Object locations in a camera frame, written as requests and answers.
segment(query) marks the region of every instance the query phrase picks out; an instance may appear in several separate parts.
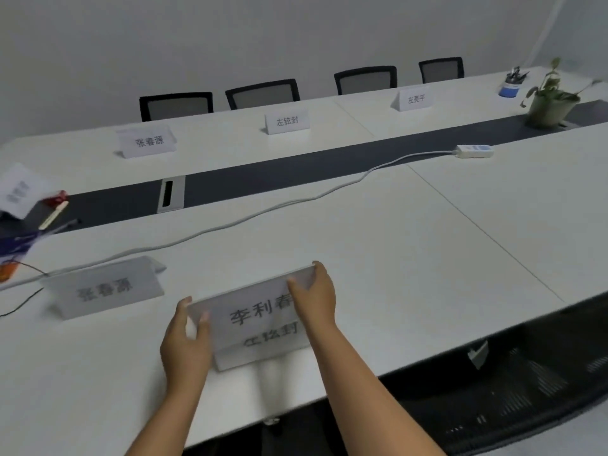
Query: hand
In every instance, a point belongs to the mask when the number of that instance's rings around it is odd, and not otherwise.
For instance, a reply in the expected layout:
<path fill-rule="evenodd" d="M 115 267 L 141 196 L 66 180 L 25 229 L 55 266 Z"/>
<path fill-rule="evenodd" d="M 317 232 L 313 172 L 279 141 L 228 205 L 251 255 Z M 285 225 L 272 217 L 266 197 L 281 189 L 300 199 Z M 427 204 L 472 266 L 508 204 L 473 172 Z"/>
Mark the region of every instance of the hand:
<path fill-rule="evenodd" d="M 209 314 L 204 314 L 198 322 L 196 339 L 189 339 L 186 337 L 186 306 L 190 302 L 190 296 L 178 302 L 178 308 L 161 344 L 162 365 L 167 375 L 167 395 L 200 395 L 211 368 Z"/>
<path fill-rule="evenodd" d="M 323 264 L 314 262 L 314 283 L 310 289 L 302 288 L 293 278 L 288 278 L 287 286 L 295 301 L 295 311 L 307 329 L 336 326 L 336 291 Z"/>

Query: office chair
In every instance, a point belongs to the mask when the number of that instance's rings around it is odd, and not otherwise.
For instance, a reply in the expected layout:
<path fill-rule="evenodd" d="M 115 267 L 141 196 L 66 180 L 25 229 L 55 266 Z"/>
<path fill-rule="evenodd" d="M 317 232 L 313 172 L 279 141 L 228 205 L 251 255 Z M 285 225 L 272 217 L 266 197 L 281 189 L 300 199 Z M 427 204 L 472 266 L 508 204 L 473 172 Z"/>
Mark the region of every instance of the office chair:
<path fill-rule="evenodd" d="M 338 94 L 362 93 L 397 87 L 397 67 L 377 66 L 354 68 L 334 74 Z"/>
<path fill-rule="evenodd" d="M 213 113 L 213 94 L 175 93 L 139 98 L 143 122 Z"/>
<path fill-rule="evenodd" d="M 295 78 L 252 84 L 226 91 L 231 110 L 268 106 L 300 100 Z"/>
<path fill-rule="evenodd" d="M 418 66 L 422 74 L 422 83 L 465 77 L 465 67 L 460 57 L 423 60 Z"/>

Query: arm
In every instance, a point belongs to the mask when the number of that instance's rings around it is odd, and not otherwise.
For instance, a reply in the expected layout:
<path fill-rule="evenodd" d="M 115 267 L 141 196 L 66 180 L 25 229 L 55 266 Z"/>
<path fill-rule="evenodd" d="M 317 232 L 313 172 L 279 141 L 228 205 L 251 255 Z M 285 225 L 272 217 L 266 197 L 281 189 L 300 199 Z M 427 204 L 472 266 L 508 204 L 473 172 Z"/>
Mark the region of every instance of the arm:
<path fill-rule="evenodd" d="M 288 283 L 348 454 L 445 456 L 336 326 L 336 294 L 323 264 L 315 263 L 309 290 L 293 280 Z"/>
<path fill-rule="evenodd" d="M 178 303 L 161 345 L 165 398 L 126 456 L 179 456 L 184 451 L 212 357 L 208 316 L 201 318 L 195 340 L 186 337 L 186 306 L 191 301 L 187 297 Z"/>

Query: conference table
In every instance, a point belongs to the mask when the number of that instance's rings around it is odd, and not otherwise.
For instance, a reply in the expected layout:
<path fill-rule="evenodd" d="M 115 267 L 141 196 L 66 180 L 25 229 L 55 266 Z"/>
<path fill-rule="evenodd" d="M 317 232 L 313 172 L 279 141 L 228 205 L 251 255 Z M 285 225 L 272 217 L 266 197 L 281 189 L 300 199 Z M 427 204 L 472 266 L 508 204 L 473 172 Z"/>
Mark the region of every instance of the conference table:
<path fill-rule="evenodd" d="M 544 73 L 531 70 L 520 98 Z M 581 94 L 573 111 L 581 128 L 532 130 L 521 99 L 497 95 L 504 76 L 432 83 L 435 104 L 417 111 L 391 108 L 391 89 L 166 120 L 177 152 L 137 159 L 117 152 L 115 131 L 158 122 L 6 144 L 0 166 L 21 162 L 54 181 L 73 199 L 61 220 L 81 219 L 27 254 L 24 262 L 44 271 L 314 196 L 403 154 L 459 143 L 496 145 L 496 154 L 396 164 L 319 200 L 149 253 L 167 266 L 160 298 L 64 321 L 43 291 L 0 319 L 3 449 L 124 452 L 162 399 L 158 347 L 176 302 L 312 260 L 334 281 L 340 329 L 379 376 L 605 291 L 608 104 L 597 99 L 608 89 Z M 562 77 L 566 89 L 588 81 Z M 293 106 L 308 109 L 311 129 L 267 135 L 264 114 Z M 161 180 L 178 175 L 186 175 L 186 207 L 156 214 Z M 34 274 L 21 266 L 13 278 Z M 0 292 L 0 312 L 38 288 Z M 213 370 L 187 445 L 324 396 L 310 348 Z"/>

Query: white cable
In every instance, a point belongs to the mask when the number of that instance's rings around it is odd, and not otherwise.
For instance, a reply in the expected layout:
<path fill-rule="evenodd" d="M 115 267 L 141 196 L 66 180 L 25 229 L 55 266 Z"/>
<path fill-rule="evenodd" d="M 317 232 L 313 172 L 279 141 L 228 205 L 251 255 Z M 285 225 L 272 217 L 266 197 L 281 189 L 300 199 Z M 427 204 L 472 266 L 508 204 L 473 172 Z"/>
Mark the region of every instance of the white cable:
<path fill-rule="evenodd" d="M 76 270 L 88 269 L 90 267 L 99 266 L 101 264 L 106 264 L 110 261 L 114 261 L 114 260 L 117 260 L 120 258 L 125 258 L 125 257 L 131 256 L 133 254 L 149 253 L 151 251 L 158 251 L 158 250 L 161 250 L 164 248 L 171 248 L 172 246 L 182 244 L 186 241 L 192 240 L 193 238 L 196 238 L 196 237 L 200 237 L 201 235 L 204 235 L 209 232 L 230 229 L 231 227 L 234 227 L 235 225 L 242 224 L 243 222 L 256 218 L 257 216 L 261 216 L 262 214 L 270 213 L 271 211 L 285 208 L 285 206 L 296 205 L 298 203 L 306 203 L 306 202 L 310 202 L 313 200 L 318 200 L 319 198 L 323 198 L 324 196 L 329 195 L 330 193 L 333 193 L 337 190 L 340 190 L 341 188 L 348 187 L 349 185 L 353 185 L 353 184 L 361 182 L 362 180 L 364 180 L 367 177 L 368 174 L 376 171 L 377 169 L 387 167 L 389 165 L 392 165 L 394 163 L 397 163 L 397 162 L 399 162 L 403 159 L 409 158 L 409 157 L 417 157 L 420 155 L 453 154 L 453 153 L 454 152 L 451 150 L 438 150 L 438 151 L 433 151 L 433 152 L 422 152 L 422 153 L 417 153 L 417 154 L 403 155 L 402 157 L 399 157 L 396 160 L 388 161 L 387 163 L 383 163 L 382 165 L 378 165 L 376 167 L 373 167 L 373 168 L 367 170 L 359 179 L 351 180 L 349 182 L 345 182 L 343 184 L 337 185 L 336 187 L 333 187 L 333 188 L 329 189 L 328 191 L 325 191 L 319 195 L 316 195 L 315 197 L 300 198 L 300 199 L 296 199 L 296 200 L 289 200 L 289 201 L 286 201 L 283 203 L 279 203 L 279 204 L 277 204 L 275 206 L 271 206 L 270 208 L 267 208 L 265 210 L 245 216 L 244 218 L 238 219 L 233 222 L 229 222 L 228 224 L 218 225 L 216 227 L 211 227 L 210 229 L 201 230 L 201 231 L 196 232 L 194 235 L 190 235 L 189 237 L 181 238 L 179 240 L 176 240 L 171 243 L 164 244 L 164 245 L 148 246 L 148 247 L 144 247 L 144 248 L 133 248 L 133 249 L 112 255 L 109 258 L 94 261 L 89 264 L 80 264 L 79 266 L 73 266 L 73 267 L 67 267 L 64 269 L 54 270 L 52 272 L 48 272 L 47 275 L 32 276 L 30 278 L 25 278 L 25 279 L 19 280 L 17 282 L 8 283 L 8 284 L 5 284 L 4 286 L 0 286 L 0 292 L 4 291 L 6 289 L 9 289 L 9 288 L 15 288 L 17 286 L 21 286 L 23 284 L 37 282 L 41 278 L 46 278 L 47 276 L 60 276 L 60 275 L 66 274 L 68 272 L 74 272 Z"/>

